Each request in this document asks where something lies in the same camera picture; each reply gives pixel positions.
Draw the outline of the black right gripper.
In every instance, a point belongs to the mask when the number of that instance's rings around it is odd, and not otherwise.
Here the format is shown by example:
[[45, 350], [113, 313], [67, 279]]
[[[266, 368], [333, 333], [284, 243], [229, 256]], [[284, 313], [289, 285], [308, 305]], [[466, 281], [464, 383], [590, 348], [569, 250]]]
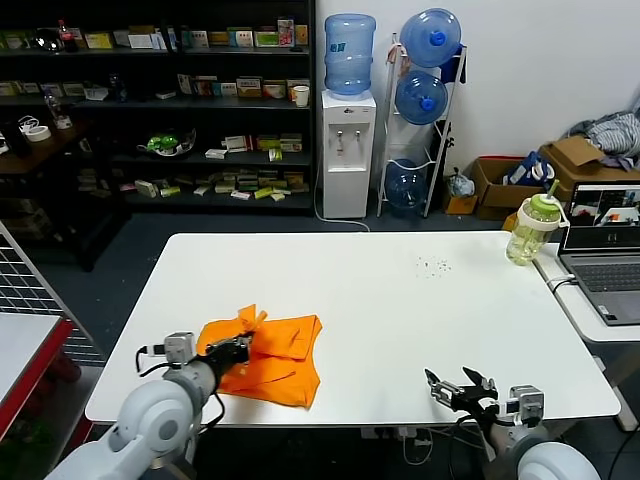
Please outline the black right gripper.
[[493, 378], [486, 378], [469, 367], [462, 368], [473, 385], [458, 387], [441, 380], [425, 368], [424, 373], [432, 398], [438, 403], [450, 403], [453, 411], [464, 411], [475, 420], [496, 420], [500, 413], [499, 392]]

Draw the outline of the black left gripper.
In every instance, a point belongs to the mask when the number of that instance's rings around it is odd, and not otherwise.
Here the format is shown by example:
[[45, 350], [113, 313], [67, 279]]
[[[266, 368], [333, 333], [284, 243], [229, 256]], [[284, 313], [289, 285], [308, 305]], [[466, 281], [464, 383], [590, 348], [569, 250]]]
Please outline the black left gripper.
[[212, 368], [232, 368], [246, 364], [254, 354], [253, 332], [220, 340], [206, 347], [206, 362]]

